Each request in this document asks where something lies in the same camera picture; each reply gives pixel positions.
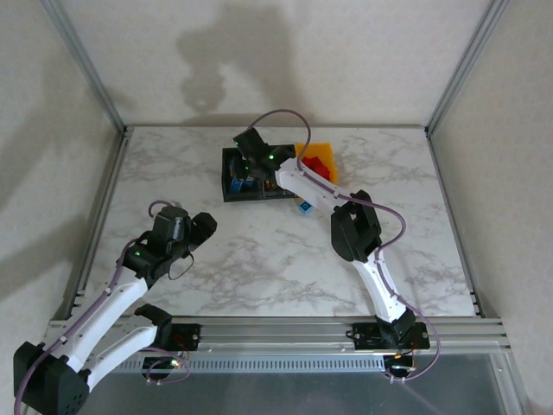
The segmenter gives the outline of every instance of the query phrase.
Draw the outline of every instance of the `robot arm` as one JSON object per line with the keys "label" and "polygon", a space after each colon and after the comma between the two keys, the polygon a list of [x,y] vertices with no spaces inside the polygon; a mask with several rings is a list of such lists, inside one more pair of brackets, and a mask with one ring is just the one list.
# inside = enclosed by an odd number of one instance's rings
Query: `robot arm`
{"label": "robot arm", "polygon": [[[337,197],[337,195],[345,194],[346,191],[324,178],[318,177],[317,180],[319,182],[322,182],[325,186],[328,186],[334,191],[334,196],[332,196],[321,186],[317,186],[315,183],[310,181],[305,176],[304,172],[298,170],[296,158],[289,158],[283,162],[280,165],[280,169],[275,172],[275,178],[276,184],[278,184],[281,188],[285,188],[296,195],[301,196],[301,198],[308,201],[311,206],[330,216],[332,223],[333,247],[342,258],[347,257],[349,245],[354,245],[351,239],[348,239],[349,236],[347,229],[347,225],[349,224],[349,221],[351,221],[348,204],[351,205],[352,203]],[[369,223],[369,218],[365,217],[364,219],[366,222],[365,227],[370,228],[371,224]],[[370,218],[372,224],[374,224],[375,219],[376,214],[374,214],[373,218]],[[385,277],[388,284],[395,291],[396,287],[391,279],[390,273],[388,272],[388,268],[383,261],[382,254],[380,254],[379,260],[381,261],[383,270],[385,270]],[[391,296],[385,288],[380,276],[378,275],[378,269],[375,261],[374,252],[370,253],[366,261],[359,259],[350,260],[371,294],[371,299],[374,303],[377,317],[384,322],[393,322],[401,317],[401,315],[406,311],[406,308],[397,300],[395,296]]]}
{"label": "robot arm", "polygon": [[76,413],[90,391],[121,362],[148,346],[164,348],[171,315],[150,304],[138,308],[123,326],[112,326],[176,260],[191,255],[209,239],[216,227],[209,214],[190,218],[180,207],[164,207],[153,229],[125,251],[117,282],[101,287],[46,344],[25,342],[17,349],[15,394],[23,388],[22,402],[43,414]]}
{"label": "robot arm", "polygon": [[[322,177],[316,179],[319,184],[315,183],[298,169],[295,154],[284,147],[272,150],[254,128],[236,136],[234,143],[245,159],[247,175],[261,181],[273,181],[330,216],[334,250],[345,261],[352,263],[365,283],[376,310],[384,344],[388,348],[398,348],[414,327],[416,318],[413,311],[407,309],[385,287],[383,278],[397,292],[382,253],[379,254],[378,264],[383,275],[378,271],[375,253],[382,241],[380,223],[374,208],[340,198],[339,195],[346,195],[347,192]],[[371,197],[363,190],[353,197],[371,202]]]}

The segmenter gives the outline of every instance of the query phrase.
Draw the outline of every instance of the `glass panel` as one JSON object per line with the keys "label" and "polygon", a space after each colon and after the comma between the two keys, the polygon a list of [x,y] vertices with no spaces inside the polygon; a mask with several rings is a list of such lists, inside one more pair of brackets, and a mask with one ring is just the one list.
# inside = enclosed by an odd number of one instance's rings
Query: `glass panel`
{"label": "glass panel", "polygon": [[[431,356],[418,356],[425,365]],[[80,414],[505,414],[487,354],[444,355],[402,385],[381,373],[192,374],[147,386],[140,374],[107,376]]]}

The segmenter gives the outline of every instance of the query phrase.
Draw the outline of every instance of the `white marble surface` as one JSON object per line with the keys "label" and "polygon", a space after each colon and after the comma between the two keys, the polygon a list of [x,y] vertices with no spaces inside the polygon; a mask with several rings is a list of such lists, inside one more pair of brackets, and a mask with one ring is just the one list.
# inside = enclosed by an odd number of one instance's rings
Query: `white marble surface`
{"label": "white marble surface", "polygon": [[[239,128],[136,128],[94,259],[87,294],[111,277],[129,239],[151,227],[155,199],[179,201],[218,222],[182,278],[160,280],[144,301],[176,315],[345,316],[373,314],[351,265],[330,245],[330,222],[301,214],[294,200],[223,203],[221,149]],[[270,144],[301,143],[301,128],[261,128]],[[329,142],[340,185],[367,191],[400,211],[404,238],[385,252],[397,288],[430,316],[472,316],[474,308],[422,129],[315,128]],[[378,213],[383,240],[399,224]],[[188,266],[175,264],[175,274]]]}

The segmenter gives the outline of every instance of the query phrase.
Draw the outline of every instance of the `black bracket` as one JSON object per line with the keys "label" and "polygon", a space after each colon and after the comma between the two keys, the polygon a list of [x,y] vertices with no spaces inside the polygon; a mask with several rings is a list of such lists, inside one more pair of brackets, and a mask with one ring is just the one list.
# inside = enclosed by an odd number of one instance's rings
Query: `black bracket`
{"label": "black bracket", "polygon": [[144,278],[148,289],[169,273],[171,265],[184,259],[208,240],[217,229],[215,219],[205,212],[188,216],[181,207],[164,207],[157,215],[151,231],[143,233],[131,246],[123,266]]}
{"label": "black bracket", "polygon": [[[182,353],[182,356],[186,358],[188,352],[195,352],[198,350],[200,332],[201,326],[199,324],[172,324],[171,332],[164,348],[174,353]],[[164,369],[167,370],[167,372],[152,373],[150,377],[153,380],[163,380],[167,378],[175,368],[172,360],[172,357],[147,357],[144,359],[142,370],[147,371],[151,365],[157,363],[157,369]]]}
{"label": "black bracket", "polygon": [[156,348],[166,348],[169,343],[169,337],[171,336],[171,330],[173,328],[171,316],[167,311],[164,311],[155,305],[145,304],[142,307],[138,307],[135,311],[135,316],[144,316],[150,320],[155,326],[157,326],[156,338],[152,343],[152,346]]}
{"label": "black bracket", "polygon": [[[371,196],[363,190],[352,194],[352,197],[371,201]],[[349,201],[343,206],[336,207],[330,216],[332,247],[348,262],[366,262],[371,252],[381,245],[381,232],[380,222],[373,207]]]}
{"label": "black bracket", "polygon": [[416,322],[399,342],[392,344],[390,338],[383,335],[381,325],[377,322],[356,322],[346,332],[346,337],[353,340],[355,350],[411,350],[429,349],[429,334],[426,324]]}
{"label": "black bracket", "polygon": [[[24,342],[14,354],[14,395],[31,365],[44,353],[44,343]],[[51,354],[38,366],[23,394],[23,402],[44,415],[76,413],[85,404],[88,393],[86,371],[74,372],[67,357]]]}
{"label": "black bracket", "polygon": [[200,344],[201,326],[199,324],[173,324],[168,349],[172,351],[195,352]]}
{"label": "black bracket", "polygon": [[249,175],[261,181],[274,182],[275,172],[280,169],[280,165],[296,156],[286,145],[268,145],[255,128],[238,134],[234,143],[246,161]]}
{"label": "black bracket", "polygon": [[413,370],[414,358],[413,354],[395,354],[393,356],[384,357],[384,367],[386,372],[389,372],[396,378],[406,378]]}

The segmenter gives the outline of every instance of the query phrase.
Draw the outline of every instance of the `black box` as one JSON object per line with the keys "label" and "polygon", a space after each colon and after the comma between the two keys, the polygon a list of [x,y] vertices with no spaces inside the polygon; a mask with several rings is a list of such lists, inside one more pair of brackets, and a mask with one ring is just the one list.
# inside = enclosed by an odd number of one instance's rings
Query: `black box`
{"label": "black box", "polygon": [[[288,145],[270,145],[271,150],[274,150],[276,147],[285,147],[287,150],[296,153],[296,149],[293,144]],[[233,194],[231,193],[231,184],[232,177],[230,173],[230,164],[231,160],[234,157],[242,157],[240,151],[236,147],[225,148],[223,149],[223,166],[221,173],[221,185],[223,188],[223,201],[266,201],[269,199],[288,199],[291,197],[296,197],[295,194],[284,190],[276,186],[276,188],[267,190],[262,182],[258,179],[255,179],[253,185],[249,188],[245,185],[240,189],[240,193]]]}

